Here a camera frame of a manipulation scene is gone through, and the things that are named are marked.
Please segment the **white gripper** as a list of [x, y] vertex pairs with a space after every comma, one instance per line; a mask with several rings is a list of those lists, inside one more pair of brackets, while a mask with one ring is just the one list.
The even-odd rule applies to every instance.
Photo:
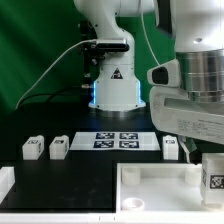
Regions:
[[224, 104], [197, 103], [185, 91], [161, 86], [151, 89], [149, 99], [154, 126], [180, 135], [178, 142], [187, 162], [197, 149], [192, 138], [224, 145]]

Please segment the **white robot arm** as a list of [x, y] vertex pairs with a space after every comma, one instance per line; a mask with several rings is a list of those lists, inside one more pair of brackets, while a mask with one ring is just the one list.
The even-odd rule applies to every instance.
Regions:
[[151, 120], [159, 131], [200, 140], [189, 153], [224, 161], [224, 0], [73, 0], [91, 23], [100, 74], [90, 106], [132, 112], [145, 106], [134, 73], [135, 40], [118, 17], [156, 14], [156, 26], [175, 39], [175, 58], [147, 73]]

